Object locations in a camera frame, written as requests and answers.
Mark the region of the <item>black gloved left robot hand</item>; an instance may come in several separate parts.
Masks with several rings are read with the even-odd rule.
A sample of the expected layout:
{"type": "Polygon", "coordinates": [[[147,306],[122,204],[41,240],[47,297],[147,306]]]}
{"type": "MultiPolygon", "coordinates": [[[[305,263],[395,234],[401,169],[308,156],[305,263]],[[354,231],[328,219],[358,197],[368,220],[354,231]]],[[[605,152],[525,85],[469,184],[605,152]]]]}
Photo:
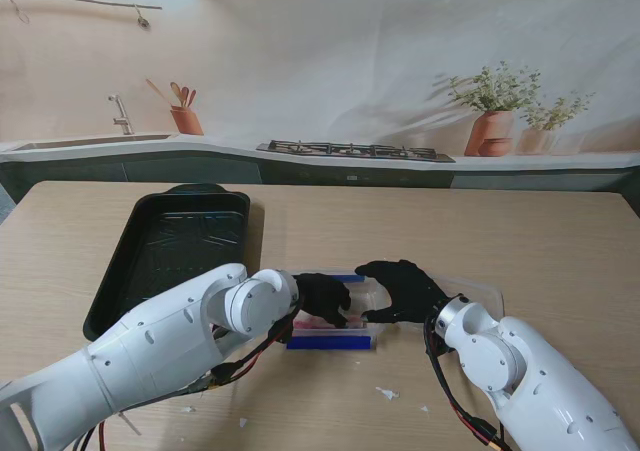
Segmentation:
{"type": "Polygon", "coordinates": [[[342,311],[351,307],[348,288],[339,280],[320,273],[294,275],[298,291],[303,298],[301,310],[322,318],[335,328],[342,329],[347,319],[342,311]]]}

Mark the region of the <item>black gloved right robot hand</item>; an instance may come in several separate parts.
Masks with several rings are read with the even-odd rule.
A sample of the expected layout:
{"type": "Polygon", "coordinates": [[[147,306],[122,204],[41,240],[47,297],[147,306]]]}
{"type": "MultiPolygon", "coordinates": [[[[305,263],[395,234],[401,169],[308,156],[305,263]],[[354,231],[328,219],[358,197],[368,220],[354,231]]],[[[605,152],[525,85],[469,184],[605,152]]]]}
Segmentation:
{"type": "Polygon", "coordinates": [[[391,304],[368,310],[362,319],[372,323],[424,323],[427,317],[449,297],[416,264],[408,260],[371,261],[355,269],[359,276],[375,279],[388,292],[391,304]]]}

